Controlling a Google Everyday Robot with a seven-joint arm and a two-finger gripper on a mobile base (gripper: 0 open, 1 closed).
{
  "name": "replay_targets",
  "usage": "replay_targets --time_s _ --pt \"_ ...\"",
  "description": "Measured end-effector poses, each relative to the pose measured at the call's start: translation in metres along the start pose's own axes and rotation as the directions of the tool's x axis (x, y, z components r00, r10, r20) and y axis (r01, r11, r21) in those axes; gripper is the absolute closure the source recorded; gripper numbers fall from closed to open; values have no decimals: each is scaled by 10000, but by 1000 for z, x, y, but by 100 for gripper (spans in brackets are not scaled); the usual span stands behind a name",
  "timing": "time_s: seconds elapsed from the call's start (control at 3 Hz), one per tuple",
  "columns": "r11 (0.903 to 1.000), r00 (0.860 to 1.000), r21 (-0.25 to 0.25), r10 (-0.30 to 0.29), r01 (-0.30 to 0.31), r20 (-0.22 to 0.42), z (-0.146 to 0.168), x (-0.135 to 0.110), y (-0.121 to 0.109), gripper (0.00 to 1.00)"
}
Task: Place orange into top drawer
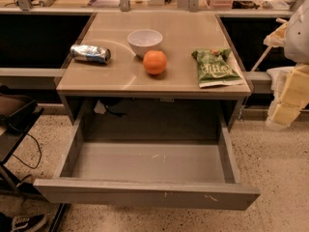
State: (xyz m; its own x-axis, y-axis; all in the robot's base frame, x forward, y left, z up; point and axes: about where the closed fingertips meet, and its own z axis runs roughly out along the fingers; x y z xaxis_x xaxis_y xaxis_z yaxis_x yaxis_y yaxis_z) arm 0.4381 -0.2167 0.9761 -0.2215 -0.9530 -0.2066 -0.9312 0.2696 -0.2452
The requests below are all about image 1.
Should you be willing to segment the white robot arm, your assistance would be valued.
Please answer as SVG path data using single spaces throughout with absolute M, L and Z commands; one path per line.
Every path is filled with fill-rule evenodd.
M 304 0 L 290 19 L 265 37 L 264 44 L 282 46 L 286 58 L 295 66 L 280 71 L 274 86 L 274 100 L 267 112 L 267 126 L 283 130 L 309 103 L 309 0 Z

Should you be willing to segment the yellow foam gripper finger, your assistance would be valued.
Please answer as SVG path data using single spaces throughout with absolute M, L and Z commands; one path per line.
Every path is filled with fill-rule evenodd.
M 264 39 L 264 44 L 272 47 L 284 46 L 286 38 L 287 24 L 283 23 Z
M 289 127 L 309 103 L 309 66 L 280 70 L 272 87 L 274 100 L 267 112 L 266 125 L 280 131 Z

